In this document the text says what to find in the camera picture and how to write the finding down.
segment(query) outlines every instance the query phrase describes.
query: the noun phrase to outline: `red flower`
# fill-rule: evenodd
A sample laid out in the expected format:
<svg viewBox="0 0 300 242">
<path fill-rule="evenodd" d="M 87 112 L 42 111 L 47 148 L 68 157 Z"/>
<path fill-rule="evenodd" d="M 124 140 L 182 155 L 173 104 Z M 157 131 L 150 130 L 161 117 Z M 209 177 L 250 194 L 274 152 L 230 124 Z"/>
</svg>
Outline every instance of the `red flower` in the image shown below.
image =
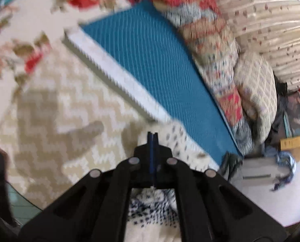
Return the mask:
<svg viewBox="0 0 300 242">
<path fill-rule="evenodd" d="M 78 7 L 79 9 L 90 8 L 99 4 L 99 0 L 68 0 L 67 2 L 73 7 Z"/>
<path fill-rule="evenodd" d="M 41 52 L 33 53 L 31 56 L 29 56 L 28 60 L 26 61 L 25 71 L 26 73 L 31 73 L 37 63 L 41 60 L 43 54 Z"/>
</svg>

